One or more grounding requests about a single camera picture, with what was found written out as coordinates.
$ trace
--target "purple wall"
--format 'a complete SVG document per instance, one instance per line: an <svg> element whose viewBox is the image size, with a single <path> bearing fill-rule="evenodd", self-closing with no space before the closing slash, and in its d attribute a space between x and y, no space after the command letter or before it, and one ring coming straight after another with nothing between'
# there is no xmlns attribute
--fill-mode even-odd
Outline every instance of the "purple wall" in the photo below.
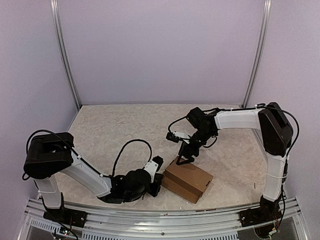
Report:
<svg viewBox="0 0 320 240"><path fill-rule="evenodd" d="M320 2L272 1L263 56L250 105L276 101L294 114L301 135L285 189L297 197L312 239L320 226Z"/></svg>
<svg viewBox="0 0 320 240"><path fill-rule="evenodd" d="M35 130L65 131L76 114L59 54L50 1L1 0L0 239L13 239L29 197L22 181Z"/></svg>
<svg viewBox="0 0 320 240"><path fill-rule="evenodd" d="M243 101L261 0L59 1L83 104Z"/></svg>

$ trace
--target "black wire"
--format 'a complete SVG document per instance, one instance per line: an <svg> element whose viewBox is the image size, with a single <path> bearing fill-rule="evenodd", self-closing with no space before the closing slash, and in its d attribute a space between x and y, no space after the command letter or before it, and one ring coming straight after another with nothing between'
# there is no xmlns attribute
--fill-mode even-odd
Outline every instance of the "black wire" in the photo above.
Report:
<svg viewBox="0 0 320 240"><path fill-rule="evenodd" d="M54 133L53 131L50 130L46 130L46 129L39 129L37 131L34 131L28 138L28 140L26 141L26 146L25 146L25 151L26 154L28 154L28 150L29 150L29 142L30 140L33 138L34 135L36 135L37 133L48 133L48 134L52 134L54 135L56 138L58 138L60 141L62 141L66 147L68 147L76 156L79 156L79 154L76 152L76 150L69 144L67 143L65 140L63 140L59 135L57 135L56 133ZM81 160L89 167L91 168L95 173L97 174L101 174L98 170L96 170L93 166L91 166L86 160L84 160L81 157Z"/></svg>
<svg viewBox="0 0 320 240"><path fill-rule="evenodd" d="M279 221L279 225L276 227L277 230L280 228L280 224L281 224L282 220L284 219L285 211L286 211L285 191L284 191L283 185L281 186L281 197L282 197L282 201L283 201L283 211L282 211L281 219Z"/></svg>
<svg viewBox="0 0 320 240"><path fill-rule="evenodd" d="M181 117L181 118L173 121L172 123L170 123L170 125L168 126L168 132L172 134L172 131L171 131L171 129L170 129L170 128L172 127L172 125L175 124L175 123L177 123L177 122L179 122L179 121L181 121L181 120L183 120L183 119L185 119L186 117L187 117L187 116ZM179 139L181 139L181 140L189 140L189 138L183 138L183 137L179 137Z"/></svg>
<svg viewBox="0 0 320 240"><path fill-rule="evenodd" d="M22 174L22 180L23 181L27 181L30 178L30 176L25 177L26 175L27 174L25 172Z"/></svg>
<svg viewBox="0 0 320 240"><path fill-rule="evenodd" d="M203 146L205 149L211 148L216 143L216 141L218 140L218 138L216 136L213 136L213 138L215 138L213 143L211 143L209 146Z"/></svg>
<svg viewBox="0 0 320 240"><path fill-rule="evenodd" d="M286 152L286 155L285 155L285 156L288 157L288 156L289 156L289 153L290 153L292 147L295 145L295 143L296 143L296 141L297 141L297 139L298 139L298 137L299 137L299 133L300 133L300 127L299 127L299 123L298 123L297 119L296 119L295 116L293 116L290 112L285 111L285 110L282 110L282 109L276 109L276 108L274 108L274 107L269 107L269 106L260 106L260 107L258 107L258 108L270 109L270 110L277 110L277 111L279 111L279 112L283 112L283 113L285 113L285 114L288 114L290 117L293 118L293 120L294 120L294 122L295 122L295 124L296 124L296 135L295 135L295 138L294 138L291 146L289 147L288 151Z"/></svg>
<svg viewBox="0 0 320 240"><path fill-rule="evenodd" d="M41 200L42 200L42 204L43 204L43 206L44 206L44 209L45 209L46 212L53 218L53 220L54 220L56 223L60 224L65 230L68 230L70 233L72 233L72 234L75 236L75 239L76 239L76 240L79 240L78 236L77 236L69 227L67 227L67 226L64 225L63 223L59 222L54 216L52 216L52 214L48 211L47 206L45 205L44 199L41 198Z"/></svg>
<svg viewBox="0 0 320 240"><path fill-rule="evenodd" d="M150 157L149 157L148 162L151 160L151 157L152 157L152 148L151 148L150 144L149 144L146 140L143 140L143 139L132 139L132 140L130 140L130 141L127 141L127 142L123 145L123 147L121 148L118 156L116 157L116 159L115 159L115 161L114 161L111 177L114 177L114 176L115 176L116 166L117 166L118 160L119 160L122 152L124 151L125 147L126 147L128 144L132 143L132 142L142 142L142 143L147 144L147 146L149 147L149 150L150 150Z"/></svg>
<svg viewBox="0 0 320 240"><path fill-rule="evenodd" d="M202 112L206 113L206 112L211 112L211 111L214 111L214 110L225 110L224 108L218 108L218 107L214 107L214 108L211 108L211 109L208 109L208 110L203 110Z"/></svg>

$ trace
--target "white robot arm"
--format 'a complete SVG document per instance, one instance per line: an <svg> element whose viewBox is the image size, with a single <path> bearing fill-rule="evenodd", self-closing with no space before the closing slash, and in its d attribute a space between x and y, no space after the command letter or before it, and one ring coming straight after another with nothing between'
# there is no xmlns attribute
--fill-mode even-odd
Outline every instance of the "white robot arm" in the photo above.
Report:
<svg viewBox="0 0 320 240"><path fill-rule="evenodd" d="M254 217L248 217L248 212L244 212L241 216L243 220L241 223L246 227L281 216L279 201L282 198L282 186L287 177L289 151L297 139L296 137L292 144L294 131L284 113L288 112L282 110L276 102L271 102L267 106L259 104L247 109L214 108L202 111L196 107L185 117L169 125L166 139L175 143L182 141L176 163L181 165L192 163L195 160L194 157L199 156L199 149L206 147L207 141L217 137L220 130L235 128L261 130L267 156L267 176L260 199L260 209L254 214L250 213L255 215ZM171 126L182 119L187 119L197 129L192 136L171 131Z"/></svg>
<svg viewBox="0 0 320 240"><path fill-rule="evenodd" d="M48 130L38 130L35 133L38 132L49 134L37 135L33 138L31 135L23 169L25 174L33 178L42 196L46 209L44 218L63 224L69 224L72 219L72 225L77 227L83 227L86 221L85 212L64 207L63 194L58 189L54 175L57 172L75 179L98 199L109 204L133 202L146 193L153 197L158 195L163 178L162 174L157 173L163 164L161 157L156 156L151 159L150 152L150 158L143 168L131 170L126 175L114 176L116 166L114 165L112 175L104 175L76 152L74 137L70 133L54 133ZM131 140L123 146L122 150L128 143L134 141L145 142L141 139Z"/></svg>

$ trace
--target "brown cardboard box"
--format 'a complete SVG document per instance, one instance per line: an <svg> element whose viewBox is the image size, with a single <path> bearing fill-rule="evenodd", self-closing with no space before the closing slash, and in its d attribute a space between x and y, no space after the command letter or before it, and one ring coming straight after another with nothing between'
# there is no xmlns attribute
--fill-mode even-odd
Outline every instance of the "brown cardboard box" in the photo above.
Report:
<svg viewBox="0 0 320 240"><path fill-rule="evenodd" d="M177 165L177 159L165 169L162 186L195 204L214 176L191 163Z"/></svg>

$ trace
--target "speckled table surface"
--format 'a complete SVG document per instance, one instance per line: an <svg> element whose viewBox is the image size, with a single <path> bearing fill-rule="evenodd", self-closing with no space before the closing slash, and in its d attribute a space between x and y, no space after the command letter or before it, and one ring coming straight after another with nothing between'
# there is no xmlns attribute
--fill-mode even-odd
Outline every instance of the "speckled table surface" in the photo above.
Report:
<svg viewBox="0 0 320 240"><path fill-rule="evenodd" d="M154 156L161 156L162 173L177 156L180 144L166 140L168 125L185 116L192 108L229 108L230 105L191 104L128 104L85 105L77 114L69 132L74 136L77 151L100 172L111 174L113 163L122 146L131 139L148 141ZM180 121L172 130L193 134L195 129ZM123 151L115 174L125 175L144 166L149 158L148 147L141 142L130 143ZM202 198L190 203L162 187L157 197L148 194L135 202L107 204L97 199L87 188L62 173L57 182L68 202L135 210L214 209L258 202L262 195L267 164L250 129L219 131L216 144L201 148L194 164L213 175Z"/></svg>

